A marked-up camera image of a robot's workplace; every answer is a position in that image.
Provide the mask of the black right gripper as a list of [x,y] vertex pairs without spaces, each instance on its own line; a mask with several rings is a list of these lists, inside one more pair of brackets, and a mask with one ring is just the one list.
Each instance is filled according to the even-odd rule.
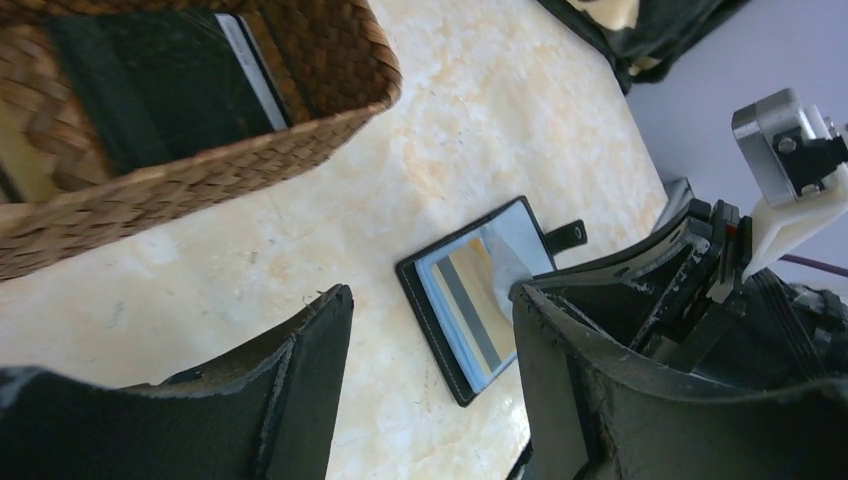
[[639,243],[530,286],[671,369],[750,390],[847,375],[847,306],[769,269],[740,276],[737,207],[692,200]]

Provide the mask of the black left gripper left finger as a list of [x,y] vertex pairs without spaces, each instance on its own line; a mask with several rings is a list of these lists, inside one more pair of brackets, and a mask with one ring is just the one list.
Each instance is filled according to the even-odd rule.
[[5,479],[321,479],[350,343],[351,289],[158,385],[1,371]]

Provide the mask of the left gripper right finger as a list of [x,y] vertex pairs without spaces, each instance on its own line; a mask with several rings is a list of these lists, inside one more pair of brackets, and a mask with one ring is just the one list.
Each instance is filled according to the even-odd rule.
[[513,291],[541,479],[843,479],[847,383],[753,391],[683,374]]

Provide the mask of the black leather card holder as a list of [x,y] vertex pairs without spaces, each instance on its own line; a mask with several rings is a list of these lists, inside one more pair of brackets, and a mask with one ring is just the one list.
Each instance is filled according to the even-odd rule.
[[519,196],[400,260],[395,274],[455,402],[466,407],[516,358],[512,286],[586,244],[583,220],[545,233]]

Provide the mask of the brown wicker divided basket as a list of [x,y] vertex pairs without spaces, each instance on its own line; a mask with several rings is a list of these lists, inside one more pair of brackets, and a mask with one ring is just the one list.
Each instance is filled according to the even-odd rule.
[[1,277],[299,176],[401,85],[365,1],[5,1]]

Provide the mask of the black floral patterned blanket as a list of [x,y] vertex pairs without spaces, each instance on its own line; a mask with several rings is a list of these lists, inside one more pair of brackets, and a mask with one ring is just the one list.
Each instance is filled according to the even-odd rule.
[[748,0],[540,0],[553,17],[610,64],[623,94],[665,79],[701,40]]

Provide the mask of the black wallet in basket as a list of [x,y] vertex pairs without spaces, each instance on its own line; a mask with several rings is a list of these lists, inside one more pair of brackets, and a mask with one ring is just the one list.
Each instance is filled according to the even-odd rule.
[[45,27],[119,175],[293,124],[245,14],[75,15]]

